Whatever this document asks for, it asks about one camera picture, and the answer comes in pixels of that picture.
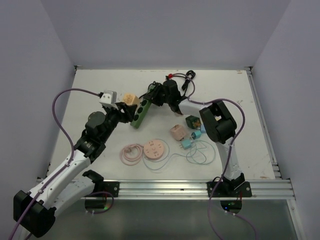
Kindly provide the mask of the light pink cube adapter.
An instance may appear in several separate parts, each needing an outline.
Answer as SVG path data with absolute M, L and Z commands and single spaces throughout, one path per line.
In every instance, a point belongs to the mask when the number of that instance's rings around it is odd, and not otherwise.
M 187 131 L 182 125 L 176 124 L 170 129 L 170 134 L 176 141 L 181 141 L 187 136 Z

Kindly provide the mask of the pink round socket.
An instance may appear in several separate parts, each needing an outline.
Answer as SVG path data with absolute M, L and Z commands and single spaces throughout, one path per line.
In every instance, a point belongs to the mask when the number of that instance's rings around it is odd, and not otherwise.
M 144 144 L 143 154 L 148 160 L 159 160 L 165 153 L 164 143 L 159 139 L 152 139 Z

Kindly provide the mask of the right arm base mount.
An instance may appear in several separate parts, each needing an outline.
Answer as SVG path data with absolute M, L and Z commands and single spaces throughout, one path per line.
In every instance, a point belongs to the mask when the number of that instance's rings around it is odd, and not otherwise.
M 228 180 L 226 177 L 223 177 L 221 183 L 218 184 L 213 193 L 214 198 L 250 198 L 252 196 L 251 185 L 246 181 L 243 173 L 232 180 Z

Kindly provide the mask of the aluminium rail frame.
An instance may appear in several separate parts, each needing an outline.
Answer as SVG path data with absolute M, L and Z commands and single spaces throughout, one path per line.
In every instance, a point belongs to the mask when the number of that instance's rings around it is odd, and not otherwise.
M 122 200 L 206 200 L 214 193 L 214 184 L 204 180 L 119 180 L 119 199 Z M 216 197 L 220 200 L 236 198 L 254 200 L 292 200 L 295 197 L 290 180 L 251 180 L 252 197 Z M 41 189 L 45 185 L 41 182 L 30 192 L 31 196 L 39 194 L 39 200 L 52 204 L 64 199 L 79 199 L 86 194 L 93 193 L 95 184 L 87 177 L 80 177 L 68 184 L 56 183 Z

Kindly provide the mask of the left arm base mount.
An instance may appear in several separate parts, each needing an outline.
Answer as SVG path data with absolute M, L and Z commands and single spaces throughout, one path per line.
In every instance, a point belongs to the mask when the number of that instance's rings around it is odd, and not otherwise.
M 89 178 L 94 183 L 93 192 L 108 192 L 117 198 L 119 196 L 120 182 L 115 180 L 105 180 L 99 173 L 88 170 L 82 174 L 83 177 Z

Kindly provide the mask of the dark green cube adapter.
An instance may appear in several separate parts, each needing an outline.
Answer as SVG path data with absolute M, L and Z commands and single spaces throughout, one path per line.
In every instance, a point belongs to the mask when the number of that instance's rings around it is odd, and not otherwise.
M 185 122 L 190 129 L 197 129 L 202 124 L 200 118 L 193 115 L 186 117 Z

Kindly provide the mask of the light blue charger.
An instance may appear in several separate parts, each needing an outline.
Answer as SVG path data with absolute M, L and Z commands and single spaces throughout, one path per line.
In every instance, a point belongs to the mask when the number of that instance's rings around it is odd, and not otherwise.
M 205 129 L 205 126 L 203 124 L 200 126 L 200 131 L 201 131 L 202 134 L 206 133 L 206 129 Z

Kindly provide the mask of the teal dual usb charger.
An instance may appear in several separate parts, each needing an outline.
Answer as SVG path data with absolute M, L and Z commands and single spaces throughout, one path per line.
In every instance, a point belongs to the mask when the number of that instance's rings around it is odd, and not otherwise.
M 195 130 L 191 133 L 190 137 L 193 139 L 193 140 L 196 140 L 196 139 L 199 139 L 202 135 L 202 132 L 200 130 Z

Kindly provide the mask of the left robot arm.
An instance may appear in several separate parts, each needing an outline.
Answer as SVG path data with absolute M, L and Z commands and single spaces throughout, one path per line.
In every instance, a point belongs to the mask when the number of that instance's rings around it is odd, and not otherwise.
M 36 238 L 53 226 L 58 212 L 57 197 L 76 175 L 89 167 L 105 150 L 106 142 L 118 123 L 131 123 L 137 105 L 117 102 L 88 116 L 81 138 L 60 166 L 28 192 L 18 191 L 13 197 L 13 219 Z

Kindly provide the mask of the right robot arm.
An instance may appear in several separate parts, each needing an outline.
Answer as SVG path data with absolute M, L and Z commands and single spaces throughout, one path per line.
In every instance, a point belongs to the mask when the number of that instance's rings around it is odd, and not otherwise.
M 174 113 L 179 115 L 193 115 L 201 118 L 207 136 L 216 143 L 218 148 L 223 167 L 221 175 L 223 192 L 227 196 L 235 196 L 245 182 L 244 173 L 234 150 L 235 140 L 243 130 L 246 121 L 242 108 L 227 98 L 218 98 L 208 102 L 192 100 L 190 96 L 181 95 L 176 81 L 172 79 L 164 83 L 152 83 L 144 98 L 157 106 L 167 104 Z M 242 115 L 240 127 L 237 127 L 236 120 L 225 102 L 239 109 Z

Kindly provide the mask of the green power strip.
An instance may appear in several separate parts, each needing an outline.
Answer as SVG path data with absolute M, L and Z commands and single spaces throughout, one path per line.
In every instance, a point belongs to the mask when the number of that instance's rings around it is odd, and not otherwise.
M 133 121 L 130 123 L 130 125 L 135 129 L 138 129 L 141 126 L 145 116 L 148 113 L 148 110 L 149 110 L 152 102 L 149 99 L 147 99 L 147 95 L 149 93 L 151 93 L 151 91 L 153 89 L 154 89 L 154 86 L 150 86 L 148 88 L 147 93 L 143 96 L 139 106 L 137 107 L 137 110 L 136 110 L 135 115 L 133 117 Z

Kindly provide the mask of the light teal charger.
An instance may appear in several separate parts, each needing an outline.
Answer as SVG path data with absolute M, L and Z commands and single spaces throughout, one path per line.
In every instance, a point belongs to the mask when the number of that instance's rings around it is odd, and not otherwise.
M 181 142 L 180 142 L 180 147 L 184 150 L 188 150 L 188 149 L 191 149 L 193 146 L 193 140 L 191 139 L 183 139 Z

